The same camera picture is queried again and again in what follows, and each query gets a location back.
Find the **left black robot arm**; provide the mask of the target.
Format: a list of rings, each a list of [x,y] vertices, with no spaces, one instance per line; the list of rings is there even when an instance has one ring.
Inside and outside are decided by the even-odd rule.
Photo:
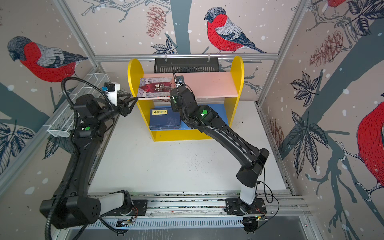
[[[87,94],[78,97],[74,102],[67,92],[67,81],[84,83],[99,92],[103,98],[97,99],[94,95]],[[74,112],[74,130],[69,137],[73,154],[59,187],[50,200],[42,201],[40,212],[47,219],[46,240],[52,239],[52,227],[65,229],[81,226],[74,237],[77,240],[88,225],[96,221],[104,224],[103,217],[115,209],[122,208],[135,217],[139,215],[128,191],[118,191],[99,199],[88,196],[92,166],[105,133],[109,130],[106,122],[118,115],[129,115],[138,98],[131,94],[117,95],[117,101],[113,104],[105,90],[77,77],[63,79],[61,87]]]

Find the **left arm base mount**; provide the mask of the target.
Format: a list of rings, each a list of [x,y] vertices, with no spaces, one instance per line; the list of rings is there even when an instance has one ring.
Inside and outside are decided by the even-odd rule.
[[[108,212],[107,216],[120,217],[120,216],[145,216],[148,208],[148,200],[132,200],[128,191],[122,190],[115,192],[123,194],[123,204],[121,207]]]

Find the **red Hamlet book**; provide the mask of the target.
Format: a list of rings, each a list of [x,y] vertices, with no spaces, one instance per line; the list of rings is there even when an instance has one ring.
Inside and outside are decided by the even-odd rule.
[[[171,90],[177,87],[173,77],[141,78],[137,97],[141,99],[166,100]]]

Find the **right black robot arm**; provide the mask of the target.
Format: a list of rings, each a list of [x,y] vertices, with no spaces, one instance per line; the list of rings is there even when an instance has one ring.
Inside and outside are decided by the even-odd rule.
[[[245,141],[208,105],[198,105],[193,92],[184,85],[171,90],[170,102],[173,112],[178,112],[189,128],[216,140],[240,163],[236,177],[242,184],[241,193],[235,203],[227,204],[225,212],[236,216],[261,213],[255,204],[256,189],[258,178],[265,171],[269,151]]]

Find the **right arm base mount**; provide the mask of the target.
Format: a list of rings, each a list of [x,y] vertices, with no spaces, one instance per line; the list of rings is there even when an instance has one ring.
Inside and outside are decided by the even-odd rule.
[[[261,198],[255,198],[250,205],[243,202],[240,198],[226,199],[225,202],[224,212],[228,215],[244,216],[267,214],[265,202]]]

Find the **blue book yellow label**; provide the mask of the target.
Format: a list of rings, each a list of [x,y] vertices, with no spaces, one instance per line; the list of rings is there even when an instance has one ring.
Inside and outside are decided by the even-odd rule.
[[[151,110],[149,129],[151,131],[177,130],[182,126],[179,112],[172,108],[155,108]]]

